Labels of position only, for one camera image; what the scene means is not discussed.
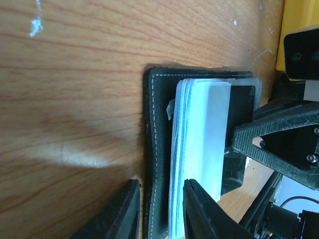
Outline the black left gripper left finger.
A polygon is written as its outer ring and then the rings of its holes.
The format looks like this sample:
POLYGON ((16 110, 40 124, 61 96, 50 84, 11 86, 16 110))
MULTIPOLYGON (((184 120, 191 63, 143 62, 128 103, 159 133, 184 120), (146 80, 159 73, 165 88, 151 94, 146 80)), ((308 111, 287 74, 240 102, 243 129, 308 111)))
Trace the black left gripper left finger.
POLYGON ((128 180, 106 206, 71 239, 137 239, 140 229, 140 183, 128 180))

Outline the black leather card holder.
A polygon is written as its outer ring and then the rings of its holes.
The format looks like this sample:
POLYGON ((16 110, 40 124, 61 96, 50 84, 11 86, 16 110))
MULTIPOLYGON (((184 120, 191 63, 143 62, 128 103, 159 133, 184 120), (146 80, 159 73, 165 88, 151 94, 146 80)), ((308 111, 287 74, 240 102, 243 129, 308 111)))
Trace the black leather card holder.
POLYGON ((251 72, 153 67, 143 78, 146 127, 143 237, 184 236, 183 185, 196 180, 211 198, 242 186, 246 157, 231 148, 250 123, 262 82, 251 72))

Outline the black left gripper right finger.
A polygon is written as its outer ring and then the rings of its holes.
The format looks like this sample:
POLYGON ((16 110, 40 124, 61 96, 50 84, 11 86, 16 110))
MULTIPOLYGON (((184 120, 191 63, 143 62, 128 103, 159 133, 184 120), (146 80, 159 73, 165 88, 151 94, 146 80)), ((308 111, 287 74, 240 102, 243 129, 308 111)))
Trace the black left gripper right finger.
POLYGON ((183 187, 183 219, 187 239, 253 239, 229 217, 194 179, 183 187))

